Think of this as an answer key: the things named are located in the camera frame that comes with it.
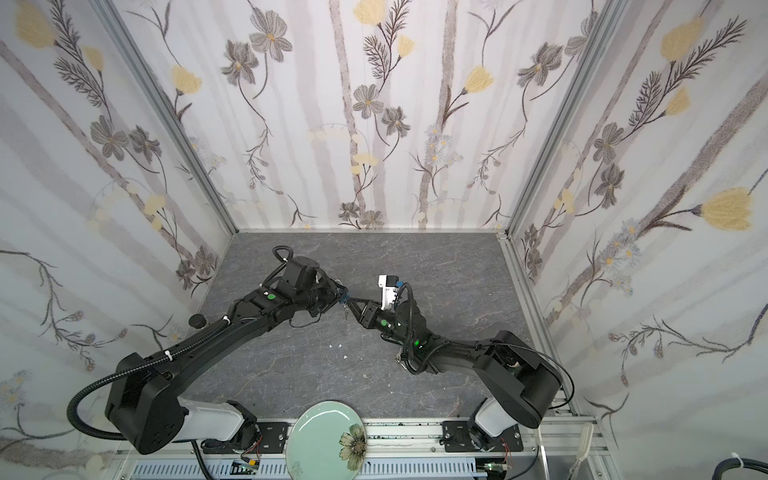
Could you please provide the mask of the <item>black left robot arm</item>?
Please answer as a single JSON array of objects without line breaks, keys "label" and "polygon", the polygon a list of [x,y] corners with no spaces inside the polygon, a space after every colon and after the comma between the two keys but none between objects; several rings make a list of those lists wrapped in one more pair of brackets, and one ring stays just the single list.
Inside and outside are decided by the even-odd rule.
[{"label": "black left robot arm", "polygon": [[147,358],[125,357],[111,385],[105,416],[121,440],[151,454],[170,443],[211,441],[233,451],[249,449],[260,437],[257,419],[236,401],[197,402],[186,389],[204,372],[246,342],[262,336],[298,312],[313,318],[347,293],[319,264],[290,256],[258,288],[235,301],[227,313],[188,339]]}]

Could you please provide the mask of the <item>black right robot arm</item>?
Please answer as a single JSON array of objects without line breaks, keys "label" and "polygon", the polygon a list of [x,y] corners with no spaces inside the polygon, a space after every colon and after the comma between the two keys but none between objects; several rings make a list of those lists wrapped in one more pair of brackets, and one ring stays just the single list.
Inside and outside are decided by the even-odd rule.
[{"label": "black right robot arm", "polygon": [[346,297],[342,303],[365,329],[399,348],[396,361],[410,374],[463,373],[477,376],[490,396],[474,409],[464,432],[444,432],[444,442],[493,451],[507,443],[504,434],[523,426],[536,429],[564,386],[555,362],[502,330],[478,341],[451,340],[427,326],[409,284],[385,287],[383,302]]}]

